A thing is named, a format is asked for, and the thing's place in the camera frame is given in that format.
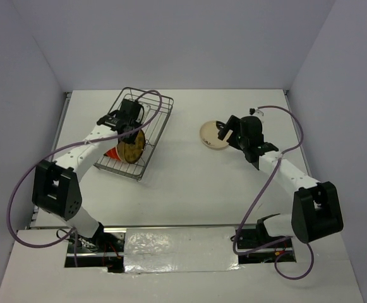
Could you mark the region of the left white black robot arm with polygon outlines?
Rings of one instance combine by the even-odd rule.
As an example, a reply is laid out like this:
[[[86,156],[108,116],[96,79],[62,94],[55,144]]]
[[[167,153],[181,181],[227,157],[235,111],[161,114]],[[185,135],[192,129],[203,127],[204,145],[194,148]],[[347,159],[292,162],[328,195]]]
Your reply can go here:
[[[82,244],[92,252],[103,250],[117,239],[82,207],[80,181],[91,166],[120,141],[131,143],[150,106],[124,99],[118,109],[101,117],[79,146],[53,161],[43,160],[35,168],[32,202],[35,206],[74,228]]]

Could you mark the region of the front orange plate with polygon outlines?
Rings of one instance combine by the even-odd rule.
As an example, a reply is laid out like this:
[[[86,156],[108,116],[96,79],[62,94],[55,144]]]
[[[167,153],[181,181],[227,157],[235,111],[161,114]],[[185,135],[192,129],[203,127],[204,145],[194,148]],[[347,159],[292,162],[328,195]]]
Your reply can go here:
[[[110,150],[108,150],[105,153],[105,156],[114,159],[114,160],[119,160],[118,154],[117,154],[117,150],[115,147],[111,148]]]

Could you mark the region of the silver foil tape patch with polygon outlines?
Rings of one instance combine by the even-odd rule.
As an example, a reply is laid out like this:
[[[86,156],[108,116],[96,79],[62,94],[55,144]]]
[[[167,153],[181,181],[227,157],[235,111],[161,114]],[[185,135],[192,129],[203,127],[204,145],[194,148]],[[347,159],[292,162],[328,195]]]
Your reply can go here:
[[[239,269],[232,227],[128,229],[126,273],[215,272]]]

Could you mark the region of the cream plate with black patch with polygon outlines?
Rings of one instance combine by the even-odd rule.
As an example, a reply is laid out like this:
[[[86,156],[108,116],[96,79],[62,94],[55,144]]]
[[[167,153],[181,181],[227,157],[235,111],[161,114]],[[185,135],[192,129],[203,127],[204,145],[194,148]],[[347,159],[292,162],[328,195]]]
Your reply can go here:
[[[224,127],[224,123],[221,121],[207,121],[200,128],[201,142],[212,150],[224,150],[229,144],[228,138],[232,134],[229,130],[223,140],[218,139],[219,131]]]

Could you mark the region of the metal base rail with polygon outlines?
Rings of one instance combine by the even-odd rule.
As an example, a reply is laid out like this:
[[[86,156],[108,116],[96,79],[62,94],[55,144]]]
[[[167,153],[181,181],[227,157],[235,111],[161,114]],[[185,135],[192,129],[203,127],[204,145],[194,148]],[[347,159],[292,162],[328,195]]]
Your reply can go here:
[[[102,268],[109,273],[203,273],[238,270],[246,264],[296,262],[291,241],[256,251],[262,245],[253,227],[241,231],[238,256],[232,250],[234,227],[106,229],[113,238],[100,248],[70,241],[65,268]]]

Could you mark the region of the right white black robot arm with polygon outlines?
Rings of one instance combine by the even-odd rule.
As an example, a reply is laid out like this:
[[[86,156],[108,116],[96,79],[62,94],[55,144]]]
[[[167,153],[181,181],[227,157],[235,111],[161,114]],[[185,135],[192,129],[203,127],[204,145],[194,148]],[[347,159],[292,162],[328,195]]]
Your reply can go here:
[[[269,247],[284,237],[307,244],[343,230],[335,185],[304,174],[273,143],[265,141],[258,117],[231,116],[226,123],[217,122],[217,130],[219,140],[242,151],[247,162],[277,182],[292,199],[290,214],[273,214],[257,221],[259,245]]]

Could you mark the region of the yellow patterned plate brown rim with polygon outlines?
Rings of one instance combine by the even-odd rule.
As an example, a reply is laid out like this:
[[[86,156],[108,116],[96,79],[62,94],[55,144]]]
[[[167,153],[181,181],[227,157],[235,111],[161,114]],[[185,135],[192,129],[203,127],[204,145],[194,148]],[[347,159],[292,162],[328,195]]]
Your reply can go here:
[[[124,143],[124,157],[125,163],[134,164],[142,156],[146,145],[145,133],[140,130],[138,136],[133,144]]]

